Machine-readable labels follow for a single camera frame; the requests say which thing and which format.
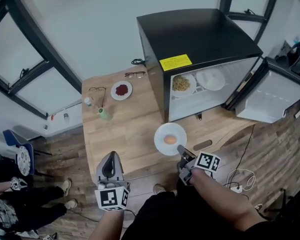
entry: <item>power strip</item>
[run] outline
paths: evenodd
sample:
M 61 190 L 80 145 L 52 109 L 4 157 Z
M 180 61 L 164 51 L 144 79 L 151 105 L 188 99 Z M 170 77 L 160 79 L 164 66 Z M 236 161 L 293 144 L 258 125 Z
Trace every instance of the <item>power strip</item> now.
M 242 193 L 242 186 L 233 186 L 230 188 L 233 192 L 236 192 L 238 194 Z

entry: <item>sneaker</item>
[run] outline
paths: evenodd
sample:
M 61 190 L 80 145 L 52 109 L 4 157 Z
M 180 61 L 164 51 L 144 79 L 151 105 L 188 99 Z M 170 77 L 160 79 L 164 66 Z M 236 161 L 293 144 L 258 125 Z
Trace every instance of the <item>sneaker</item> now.
M 71 199 L 70 201 L 66 202 L 64 206 L 67 210 L 70 210 L 76 208 L 78 206 L 78 202 L 76 199 Z
M 71 183 L 70 179 L 66 179 L 64 181 L 64 183 L 62 184 L 61 189 L 64 192 L 64 195 L 63 195 L 64 197 L 66 197 L 67 195 L 69 195 L 69 189 L 71 188 L 71 185 L 72 185 L 72 183 Z
M 259 212 L 259 211 L 262 209 L 263 206 L 264 206 L 264 205 L 263 205 L 262 203 L 259 203 L 259 204 L 257 204 L 257 205 L 254 207 L 254 209 L 256 209 L 256 211 Z
M 160 184 L 155 184 L 153 186 L 153 193 L 155 195 L 158 195 L 159 193 L 162 193 L 162 192 L 166 192 L 166 189 L 164 188 L 164 186 L 162 186 Z

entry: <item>black window frame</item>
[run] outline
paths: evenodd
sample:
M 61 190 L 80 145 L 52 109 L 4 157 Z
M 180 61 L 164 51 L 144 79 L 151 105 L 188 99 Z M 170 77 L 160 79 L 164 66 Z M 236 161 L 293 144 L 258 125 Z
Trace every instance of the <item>black window frame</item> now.
M 16 94 L 31 81 L 52 68 L 55 68 L 80 94 L 82 93 L 82 82 L 51 45 L 21 0 L 0 0 L 0 22 L 7 13 L 10 14 L 16 26 L 43 60 L 34 67 L 27 69 L 26 73 L 21 75 L 11 86 L 0 78 L 0 92 L 24 109 L 47 120 L 48 113 L 40 112 Z
M 220 0 L 219 10 L 227 15 L 230 19 L 236 21 L 248 21 L 261 23 L 259 30 L 254 38 L 258 44 L 270 20 L 271 14 L 275 8 L 277 0 L 268 0 L 264 15 L 256 15 L 247 11 L 246 12 L 233 12 L 230 11 L 232 0 Z

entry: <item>person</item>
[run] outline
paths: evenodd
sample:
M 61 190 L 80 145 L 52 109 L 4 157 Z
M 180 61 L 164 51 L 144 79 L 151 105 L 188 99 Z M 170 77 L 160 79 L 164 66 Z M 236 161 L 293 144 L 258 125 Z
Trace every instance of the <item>person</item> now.
M 68 209 L 77 207 L 75 199 L 64 204 L 58 203 L 50 208 L 42 207 L 52 200 L 67 196 L 71 185 L 71 180 L 67 179 L 61 187 L 7 191 L 11 187 L 11 182 L 1 182 L 0 236 L 37 230 L 66 214 Z
M 177 196 L 155 185 L 151 196 L 126 229 L 122 240 L 133 239 L 291 239 L 283 222 L 262 218 L 246 196 L 194 168 L 190 183 L 179 179 Z M 90 240 L 119 240 L 124 211 L 106 211 Z

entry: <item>wooden table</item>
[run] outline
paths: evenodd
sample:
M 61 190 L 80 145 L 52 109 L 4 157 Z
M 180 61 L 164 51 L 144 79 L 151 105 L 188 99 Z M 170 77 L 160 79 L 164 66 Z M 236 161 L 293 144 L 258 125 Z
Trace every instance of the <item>wooden table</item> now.
M 105 87 L 104 108 L 113 116 L 111 121 L 104 121 L 97 109 L 88 108 L 82 102 L 82 119 L 86 155 L 93 182 L 97 182 L 96 168 L 101 159 L 111 151 L 116 151 L 121 159 L 125 174 L 141 168 L 179 161 L 180 156 L 165 156 L 155 147 L 154 135 L 163 124 L 159 107 L 152 91 L 148 76 L 129 79 L 133 91 L 131 96 L 122 101 L 113 100 L 110 91 L 114 83 L 127 80 L 126 72 L 146 71 L 143 66 L 104 76 L 89 78 L 82 85 L 82 101 L 92 97 L 101 104 L 104 92 L 91 87 Z M 236 117 L 232 112 L 216 107 L 202 113 L 202 121 L 195 116 L 176 121 L 187 135 L 186 148 L 194 151 L 194 145 L 211 140 L 212 144 L 205 151 L 213 153 L 244 128 L 256 121 Z

